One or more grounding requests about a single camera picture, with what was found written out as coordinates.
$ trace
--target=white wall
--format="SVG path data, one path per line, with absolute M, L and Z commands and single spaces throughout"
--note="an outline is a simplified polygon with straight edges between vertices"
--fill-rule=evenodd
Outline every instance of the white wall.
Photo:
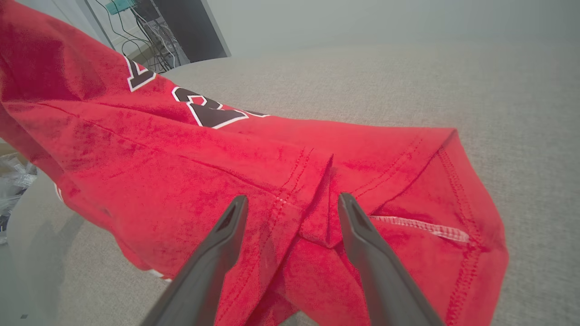
M 101 43 L 110 46 L 106 39 L 104 39 L 98 31 L 96 26 L 90 23 L 90 21 L 84 15 L 84 11 L 82 7 L 85 6 L 84 1 L 78 0 L 17 0 L 18 2 L 27 5 L 31 8 L 34 8 L 40 12 L 46 13 L 47 15 L 51 15 L 57 19 L 60 19 L 68 24 L 73 25 L 74 27 L 80 29 L 81 31 L 87 33 L 89 36 L 93 37 L 94 39 L 99 40 Z M 90 6 L 95 13 L 96 18 L 99 20 L 101 25 L 103 26 L 104 32 L 107 34 L 115 50 L 121 52 L 121 46 L 123 42 L 126 41 L 125 38 L 119 36 L 113 32 L 111 25 L 108 20 L 108 11 L 105 8 L 99 6 L 99 4 L 95 0 L 88 0 Z M 106 5 L 110 2 L 110 0 L 99 0 L 100 3 Z M 130 11 L 126 10 L 121 12 L 121 18 L 123 19 L 123 25 L 125 30 L 138 38 L 145 39 L 143 33 L 139 30 L 137 26 L 137 22 L 131 14 Z M 113 28 L 115 31 L 121 35 L 124 35 L 128 38 L 133 38 L 127 33 L 123 32 L 121 29 L 121 23 L 119 20 L 119 15 L 111 16 L 111 21 L 113 23 Z M 141 41 L 135 41 L 139 45 L 139 47 L 146 48 L 144 43 Z M 137 45 L 129 42 L 124 46 L 124 52 L 128 55 L 137 50 Z
M 315 46 L 580 41 L 579 0 L 206 0 L 232 56 Z

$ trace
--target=floor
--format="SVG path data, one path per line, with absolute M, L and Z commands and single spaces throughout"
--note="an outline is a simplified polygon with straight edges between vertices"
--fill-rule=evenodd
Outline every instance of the floor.
M 0 325 L 46 326 L 16 273 L 8 244 L 0 245 Z

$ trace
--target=white stitching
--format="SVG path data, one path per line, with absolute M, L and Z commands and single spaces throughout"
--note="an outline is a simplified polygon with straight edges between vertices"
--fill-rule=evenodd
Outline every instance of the white stitching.
M 459 241 L 459 242 L 469 242 L 469 235 L 460 229 L 454 227 L 448 227 L 438 224 L 431 224 L 423 221 L 404 219 L 396 216 L 370 216 L 373 219 L 379 220 L 381 222 L 414 227 L 427 231 L 435 236 L 446 238 L 449 240 Z

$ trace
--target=red garment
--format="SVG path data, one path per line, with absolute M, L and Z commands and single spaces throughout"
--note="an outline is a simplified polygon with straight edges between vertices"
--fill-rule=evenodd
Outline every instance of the red garment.
M 503 225 L 453 129 L 235 110 L 94 39 L 0 2 L 0 136 L 135 266 L 173 278 L 228 203 L 249 198 L 217 325 L 368 325 L 338 194 L 352 193 L 447 325 L 490 323 Z

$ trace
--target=gray wall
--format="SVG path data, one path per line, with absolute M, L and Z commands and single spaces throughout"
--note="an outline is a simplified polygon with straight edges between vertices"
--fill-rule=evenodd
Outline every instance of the gray wall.
M 206 0 L 232 56 L 316 46 L 580 41 L 580 0 Z

